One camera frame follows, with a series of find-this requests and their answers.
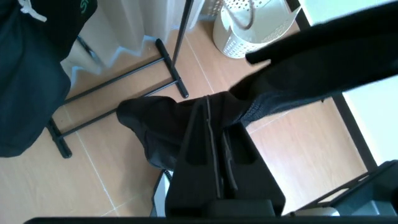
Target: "black baseboard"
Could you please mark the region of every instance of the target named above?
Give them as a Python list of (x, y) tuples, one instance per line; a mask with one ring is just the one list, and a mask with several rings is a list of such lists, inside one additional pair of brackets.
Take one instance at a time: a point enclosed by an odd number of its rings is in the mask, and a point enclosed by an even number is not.
[[(290, 7), (291, 11), (294, 11), (296, 8), (300, 6), (299, 0), (288, 0), (287, 4)], [(308, 23), (307, 17), (303, 10), (301, 10), (296, 17), (296, 23), (300, 30), (308, 29), (310, 24)], [(359, 129), (355, 118), (349, 109), (347, 102), (344, 99), (343, 94), (337, 94), (332, 97), (335, 105), (340, 113), (340, 116), (343, 118), (343, 121), (348, 129), (349, 135), (351, 136), (359, 155), (361, 156), (364, 165), (366, 166), (368, 171), (372, 171), (377, 168), (376, 161), (374, 160), (371, 151), (369, 150), (368, 145), (366, 144), (365, 139)]]

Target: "white string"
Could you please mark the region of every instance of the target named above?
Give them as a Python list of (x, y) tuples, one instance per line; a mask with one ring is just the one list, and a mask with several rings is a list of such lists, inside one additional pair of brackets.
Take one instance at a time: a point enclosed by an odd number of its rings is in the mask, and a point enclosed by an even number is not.
[(229, 16), (231, 17), (232, 21), (242, 30), (248, 30), (251, 28), (251, 26), (253, 26), (253, 22), (254, 22), (254, 4), (252, 0), (249, 0), (249, 6), (250, 6), (250, 21), (248, 25), (243, 25), (239, 19), (237, 19), (233, 12), (229, 9), (229, 7), (226, 5), (226, 0), (222, 0), (223, 1), (223, 5), (224, 8), (226, 9), (226, 11), (228, 12)]
[(30, 2), (30, 0), (18, 0), (18, 3), (22, 6), (22, 13), (30, 14), (33, 18), (42, 22), (47, 21), (47, 18), (45, 16), (40, 15), (32, 8), (32, 3)]

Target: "laundry basket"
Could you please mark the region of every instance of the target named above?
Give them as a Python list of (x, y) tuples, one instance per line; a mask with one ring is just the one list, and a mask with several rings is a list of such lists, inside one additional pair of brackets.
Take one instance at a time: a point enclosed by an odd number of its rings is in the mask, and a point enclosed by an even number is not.
[[(243, 24), (250, 20), (249, 0), (224, 0), (226, 7)], [(252, 0), (254, 21), (250, 29), (234, 26), (228, 11), (222, 7), (213, 28), (213, 41), (223, 54), (231, 58), (243, 58), (278, 39), (293, 24), (300, 7), (290, 13), (284, 0)]]

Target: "green logo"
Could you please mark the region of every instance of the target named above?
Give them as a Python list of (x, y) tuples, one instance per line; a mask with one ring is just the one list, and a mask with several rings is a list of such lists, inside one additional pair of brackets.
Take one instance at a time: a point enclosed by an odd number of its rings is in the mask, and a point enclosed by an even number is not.
[(81, 11), (80, 12), (82, 14), (84, 14), (86, 12), (87, 5), (88, 5), (88, 0), (81, 0), (81, 2), (80, 2), (80, 10)]

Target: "black garment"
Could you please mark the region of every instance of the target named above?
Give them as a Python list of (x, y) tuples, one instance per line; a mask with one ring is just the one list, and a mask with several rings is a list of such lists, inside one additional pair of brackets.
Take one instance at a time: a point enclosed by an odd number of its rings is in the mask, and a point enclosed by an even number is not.
[[(229, 91), (210, 96), (212, 129), (248, 125), (264, 116), (325, 99), (398, 73), (398, 2), (299, 32), (257, 52), (271, 64)], [(144, 146), (149, 162), (173, 170), (195, 100), (153, 96), (126, 100), (117, 110)]]
[[(75, 7), (57, 7), (55, 2)], [(21, 13), (18, 1), (0, 0), (1, 157), (18, 156), (30, 147), (69, 92), (70, 80), (60, 61), (90, 15), (76, 19), (81, 1), (62, 2), (32, 1), (47, 17), (43, 23)], [(92, 14), (96, 2), (90, 4)]]

